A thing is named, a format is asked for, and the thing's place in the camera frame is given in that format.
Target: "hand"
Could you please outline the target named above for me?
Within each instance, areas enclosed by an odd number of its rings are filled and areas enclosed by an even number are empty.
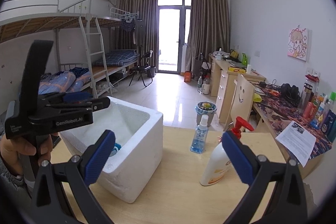
[[[40,146],[41,156],[38,160],[39,165],[43,160],[51,159],[52,150],[53,141],[49,135],[48,139]],[[1,158],[8,171],[14,176],[23,175],[23,169],[18,158],[18,153],[22,155],[34,156],[36,154],[36,148],[23,137],[8,140],[6,138],[6,134],[2,136],[0,142]]]

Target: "water bottle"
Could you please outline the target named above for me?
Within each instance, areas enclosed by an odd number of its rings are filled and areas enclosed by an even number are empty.
[[[201,92],[202,91],[202,76],[199,77],[198,82],[197,82],[197,91]]]
[[[208,115],[202,115],[201,122],[195,130],[193,142],[191,143],[190,151],[198,154],[203,153],[205,140],[208,135]]]

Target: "bed railing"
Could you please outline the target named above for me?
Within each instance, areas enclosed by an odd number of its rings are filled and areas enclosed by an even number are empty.
[[[111,7],[110,17],[115,17],[115,18],[125,19],[125,20],[132,20],[132,19],[137,19],[139,17],[139,12],[130,13],[128,11],[124,11],[124,10],[120,10],[115,7]]]
[[[59,11],[58,10],[59,0],[57,0],[57,4],[32,4],[32,5],[24,5],[24,6],[18,6],[18,7],[13,7],[13,8],[9,8],[9,9],[6,9],[6,10],[2,10],[2,11],[0,11],[0,13],[7,12],[7,11],[10,11],[10,10],[19,9],[19,8],[38,7],[38,6],[56,6],[57,12],[58,12]]]
[[[88,63],[87,62],[82,62],[82,63],[64,63],[60,64],[60,68],[62,71],[70,70],[75,67],[81,67],[81,68],[87,68]]]
[[[81,11],[80,11],[80,13],[82,13],[83,1],[86,1],[86,0],[80,0],[80,1],[78,1],[76,3],[74,3],[74,4],[71,4],[70,6],[65,7],[64,9],[60,10],[59,12],[60,13],[64,13],[64,11],[67,10],[66,13],[69,13],[69,10],[70,10],[71,7],[73,7],[73,12],[75,12],[76,5],[80,3],[81,4]]]

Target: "green bottle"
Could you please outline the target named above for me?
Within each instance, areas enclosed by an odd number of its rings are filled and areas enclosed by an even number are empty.
[[[242,53],[243,57],[241,59],[241,63],[244,65],[244,66],[247,66],[247,57],[246,57],[246,54]]]

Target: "white foam box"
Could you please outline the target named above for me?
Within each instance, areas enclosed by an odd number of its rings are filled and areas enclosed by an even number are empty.
[[[107,160],[98,183],[133,203],[162,159],[163,115],[153,109],[109,97],[107,109],[93,113],[93,124],[61,132],[72,155],[82,155],[106,130],[122,148]]]

